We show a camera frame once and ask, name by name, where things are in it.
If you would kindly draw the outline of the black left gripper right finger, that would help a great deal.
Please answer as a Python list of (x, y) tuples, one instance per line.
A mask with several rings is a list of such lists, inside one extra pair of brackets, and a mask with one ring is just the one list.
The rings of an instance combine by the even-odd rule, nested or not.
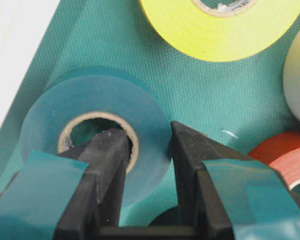
[(182, 222), (207, 240), (300, 240), (300, 195), (279, 171), (171, 122)]

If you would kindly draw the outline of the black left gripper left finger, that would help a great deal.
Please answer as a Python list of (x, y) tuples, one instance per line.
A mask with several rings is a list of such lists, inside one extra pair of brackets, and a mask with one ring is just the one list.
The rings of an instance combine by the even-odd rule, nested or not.
[(0, 240), (84, 240), (98, 228), (129, 139), (112, 128), (58, 155), (35, 151), (0, 196)]

